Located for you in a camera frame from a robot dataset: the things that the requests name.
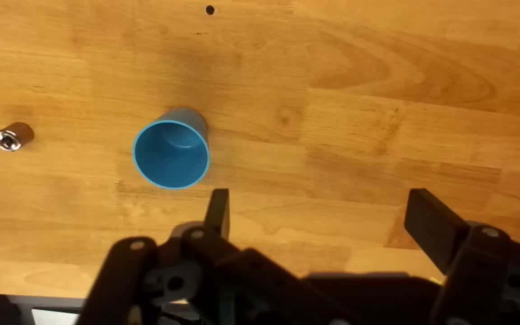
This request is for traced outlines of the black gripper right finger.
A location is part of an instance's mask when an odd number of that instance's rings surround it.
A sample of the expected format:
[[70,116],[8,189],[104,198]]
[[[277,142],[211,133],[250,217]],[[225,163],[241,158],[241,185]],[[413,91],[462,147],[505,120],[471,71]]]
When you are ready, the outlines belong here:
[[404,230],[443,275],[433,325],[520,325],[520,243],[465,221],[425,189],[407,194]]

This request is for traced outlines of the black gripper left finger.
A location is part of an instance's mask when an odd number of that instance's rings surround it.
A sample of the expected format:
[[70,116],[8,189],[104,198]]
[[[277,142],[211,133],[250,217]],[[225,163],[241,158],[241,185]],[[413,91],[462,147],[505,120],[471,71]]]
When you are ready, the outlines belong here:
[[211,192],[202,223],[176,227],[164,245],[149,237],[115,243],[75,325],[207,325],[193,302],[214,297],[211,268],[230,254],[229,192]]

